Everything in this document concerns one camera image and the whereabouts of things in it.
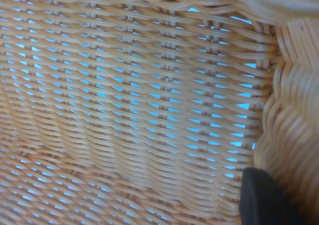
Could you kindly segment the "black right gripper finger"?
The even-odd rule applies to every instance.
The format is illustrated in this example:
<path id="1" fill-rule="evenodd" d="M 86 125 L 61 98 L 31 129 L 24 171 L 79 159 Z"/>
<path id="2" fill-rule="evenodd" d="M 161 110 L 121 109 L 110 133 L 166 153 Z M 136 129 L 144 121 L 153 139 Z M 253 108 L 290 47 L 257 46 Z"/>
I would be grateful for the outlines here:
<path id="1" fill-rule="evenodd" d="M 263 170 L 245 168 L 239 212 L 243 225 L 302 225 L 284 193 Z"/>

